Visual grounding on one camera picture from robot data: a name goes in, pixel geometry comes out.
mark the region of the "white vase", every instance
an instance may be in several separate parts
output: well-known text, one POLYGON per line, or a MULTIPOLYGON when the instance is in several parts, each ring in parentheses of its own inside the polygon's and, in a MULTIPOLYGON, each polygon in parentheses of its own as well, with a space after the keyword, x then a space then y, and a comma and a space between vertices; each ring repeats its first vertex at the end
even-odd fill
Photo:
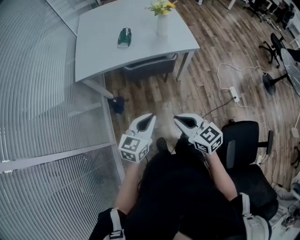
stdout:
POLYGON ((160 36, 168 35, 168 16, 158 15, 156 33, 160 36))

